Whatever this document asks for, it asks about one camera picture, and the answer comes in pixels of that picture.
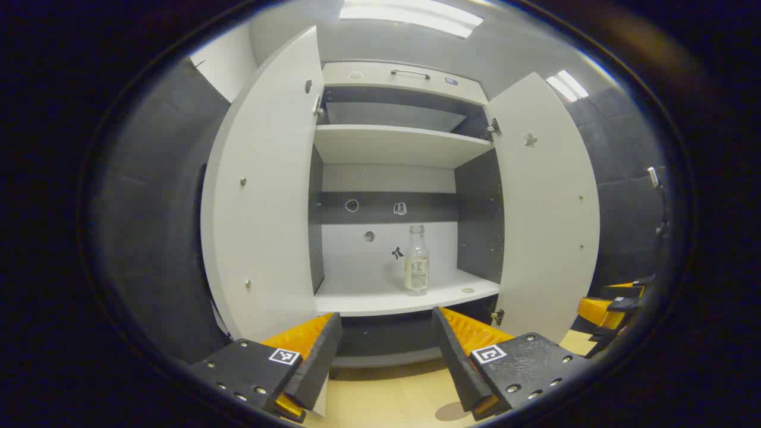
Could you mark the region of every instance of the bottle label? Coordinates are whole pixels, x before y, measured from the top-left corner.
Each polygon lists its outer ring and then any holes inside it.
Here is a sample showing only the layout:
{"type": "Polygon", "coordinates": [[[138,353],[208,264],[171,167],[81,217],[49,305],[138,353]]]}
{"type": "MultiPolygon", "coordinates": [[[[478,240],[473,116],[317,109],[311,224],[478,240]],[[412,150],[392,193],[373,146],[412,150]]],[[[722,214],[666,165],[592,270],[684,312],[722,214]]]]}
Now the bottle label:
{"type": "Polygon", "coordinates": [[[412,257],[410,265],[411,281],[409,286],[413,289],[424,289],[428,287],[428,258],[412,257]]]}

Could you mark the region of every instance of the wooden floor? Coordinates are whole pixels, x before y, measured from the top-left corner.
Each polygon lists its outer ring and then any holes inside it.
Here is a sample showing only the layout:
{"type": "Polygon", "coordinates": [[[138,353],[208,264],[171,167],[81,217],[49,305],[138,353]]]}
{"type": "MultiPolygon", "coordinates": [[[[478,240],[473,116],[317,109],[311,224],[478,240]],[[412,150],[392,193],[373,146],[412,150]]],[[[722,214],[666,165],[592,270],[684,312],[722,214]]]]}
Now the wooden floor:
{"type": "MultiPolygon", "coordinates": [[[[586,354],[590,334],[568,331],[560,346],[586,354]]],[[[307,412],[310,428],[474,426],[463,412],[444,361],[376,369],[334,369],[327,382],[326,417],[307,412]]]]}

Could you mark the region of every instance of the glass bottle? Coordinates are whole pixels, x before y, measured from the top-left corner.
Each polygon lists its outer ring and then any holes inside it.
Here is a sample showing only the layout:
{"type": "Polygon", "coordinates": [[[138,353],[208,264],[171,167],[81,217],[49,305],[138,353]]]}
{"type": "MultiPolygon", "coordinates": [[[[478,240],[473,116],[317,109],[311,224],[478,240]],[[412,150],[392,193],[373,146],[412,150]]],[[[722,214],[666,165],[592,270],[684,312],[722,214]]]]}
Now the glass bottle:
{"type": "Polygon", "coordinates": [[[404,288],[414,295],[428,290],[428,247],[423,225],[409,227],[409,250],[404,260],[404,288]]]}

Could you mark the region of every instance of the ceiling light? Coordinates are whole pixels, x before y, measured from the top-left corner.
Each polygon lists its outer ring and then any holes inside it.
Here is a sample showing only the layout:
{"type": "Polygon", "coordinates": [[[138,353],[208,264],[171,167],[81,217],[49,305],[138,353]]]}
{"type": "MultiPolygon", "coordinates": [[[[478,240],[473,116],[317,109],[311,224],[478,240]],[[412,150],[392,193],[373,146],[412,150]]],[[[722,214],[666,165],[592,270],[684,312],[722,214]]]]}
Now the ceiling light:
{"type": "Polygon", "coordinates": [[[551,78],[547,78],[547,83],[552,85],[553,88],[557,89],[558,92],[563,94],[564,97],[568,98],[569,101],[574,102],[578,99],[576,95],[573,94],[571,89],[569,89],[568,86],[565,86],[563,82],[561,82],[557,77],[553,76],[551,78]]]}
{"type": "Polygon", "coordinates": [[[340,19],[406,22],[466,38],[483,19],[432,0],[345,0],[340,19]]]}
{"type": "Polygon", "coordinates": [[[582,88],[581,85],[576,81],[576,79],[571,77],[571,75],[567,71],[565,70],[561,71],[560,73],[558,73],[558,77],[561,80],[563,80],[566,85],[570,86],[573,92],[575,92],[579,98],[584,98],[589,96],[589,93],[586,92],[584,88],[582,88]]]}

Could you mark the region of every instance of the open cabinet door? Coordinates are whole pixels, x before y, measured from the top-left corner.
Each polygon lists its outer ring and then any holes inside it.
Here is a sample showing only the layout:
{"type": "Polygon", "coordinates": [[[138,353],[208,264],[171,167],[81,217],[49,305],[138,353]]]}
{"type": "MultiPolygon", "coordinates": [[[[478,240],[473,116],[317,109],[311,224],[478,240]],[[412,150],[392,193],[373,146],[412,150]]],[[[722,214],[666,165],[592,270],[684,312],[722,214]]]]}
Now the open cabinet door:
{"type": "Polygon", "coordinates": [[[259,67],[212,147],[201,202],[203,260],[234,339],[262,341],[315,315],[307,201],[323,87],[312,27],[259,67]]]}
{"type": "Polygon", "coordinates": [[[589,291],[600,240],[597,186],[568,111],[537,73],[486,106],[505,206],[499,328],[559,343],[589,291]]]}

